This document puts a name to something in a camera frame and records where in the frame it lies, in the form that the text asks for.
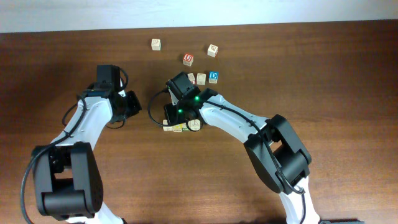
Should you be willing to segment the wooden elephant picture block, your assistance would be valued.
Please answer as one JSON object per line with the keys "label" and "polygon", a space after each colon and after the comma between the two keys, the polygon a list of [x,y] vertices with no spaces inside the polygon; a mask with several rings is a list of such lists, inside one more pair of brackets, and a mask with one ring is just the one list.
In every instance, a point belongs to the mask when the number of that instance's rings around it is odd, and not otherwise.
{"label": "wooden elephant picture block", "polygon": [[199,131],[201,129],[201,121],[199,119],[190,120],[187,122],[187,128],[190,131]]}

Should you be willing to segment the plain wooden row block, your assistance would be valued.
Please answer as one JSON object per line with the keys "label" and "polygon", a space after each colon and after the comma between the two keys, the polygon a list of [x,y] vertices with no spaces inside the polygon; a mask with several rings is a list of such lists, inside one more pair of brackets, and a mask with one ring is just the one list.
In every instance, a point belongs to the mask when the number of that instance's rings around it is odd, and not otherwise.
{"label": "plain wooden row block", "polygon": [[163,124],[163,130],[164,131],[173,131],[173,127],[169,125],[168,121],[166,119],[164,119],[162,121]]}

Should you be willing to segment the yellow O letter block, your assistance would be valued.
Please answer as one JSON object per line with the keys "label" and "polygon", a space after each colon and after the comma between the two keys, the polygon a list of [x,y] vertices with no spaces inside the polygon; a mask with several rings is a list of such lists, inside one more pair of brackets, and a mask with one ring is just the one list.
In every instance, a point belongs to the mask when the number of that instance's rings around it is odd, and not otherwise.
{"label": "yellow O letter block", "polygon": [[177,125],[172,126],[172,131],[176,132],[176,133],[181,133],[183,131],[182,125],[177,124]]}

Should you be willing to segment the green R letter block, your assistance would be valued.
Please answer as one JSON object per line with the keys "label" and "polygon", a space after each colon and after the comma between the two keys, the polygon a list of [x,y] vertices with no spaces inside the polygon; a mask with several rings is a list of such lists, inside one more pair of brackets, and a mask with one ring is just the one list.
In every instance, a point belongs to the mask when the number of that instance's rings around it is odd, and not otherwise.
{"label": "green R letter block", "polygon": [[188,131],[187,125],[186,125],[185,123],[182,124],[182,129],[183,129],[184,131]]}

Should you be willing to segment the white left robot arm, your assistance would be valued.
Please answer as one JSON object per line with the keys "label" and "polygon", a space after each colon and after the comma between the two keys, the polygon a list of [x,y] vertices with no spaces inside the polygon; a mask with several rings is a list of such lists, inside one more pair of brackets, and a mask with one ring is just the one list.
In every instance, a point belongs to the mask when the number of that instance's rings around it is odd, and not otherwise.
{"label": "white left robot arm", "polygon": [[99,65],[96,81],[77,96],[75,112],[48,145],[32,151],[26,174],[32,173],[37,209],[43,216],[68,223],[124,223],[104,203],[103,182],[93,150],[104,128],[140,112],[129,78],[116,65]]}

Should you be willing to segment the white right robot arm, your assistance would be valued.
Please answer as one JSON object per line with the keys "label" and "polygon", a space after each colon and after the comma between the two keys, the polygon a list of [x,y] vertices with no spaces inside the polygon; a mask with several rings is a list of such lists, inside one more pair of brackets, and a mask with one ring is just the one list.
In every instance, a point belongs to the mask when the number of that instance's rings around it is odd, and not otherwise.
{"label": "white right robot arm", "polygon": [[171,125],[198,119],[238,141],[263,184],[277,193],[287,223],[320,223],[309,192],[311,155],[290,123],[281,115],[256,116],[226,101],[217,91],[201,91],[185,72],[166,83],[172,102],[165,105]]}

